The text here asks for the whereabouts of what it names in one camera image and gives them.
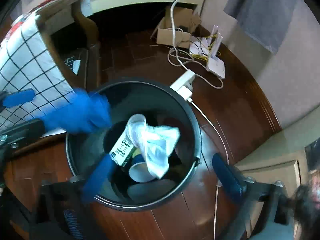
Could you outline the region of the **person right hand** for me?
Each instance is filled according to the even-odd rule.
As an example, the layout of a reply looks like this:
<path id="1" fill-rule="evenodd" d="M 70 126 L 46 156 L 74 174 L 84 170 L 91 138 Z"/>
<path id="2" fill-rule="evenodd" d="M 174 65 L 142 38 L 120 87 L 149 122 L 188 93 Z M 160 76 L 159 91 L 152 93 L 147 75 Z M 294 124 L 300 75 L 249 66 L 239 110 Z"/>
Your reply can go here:
<path id="1" fill-rule="evenodd" d="M 309 181 L 297 188 L 289 207 L 298 225 L 297 239 L 319 239 L 319 169 L 311 171 Z"/>

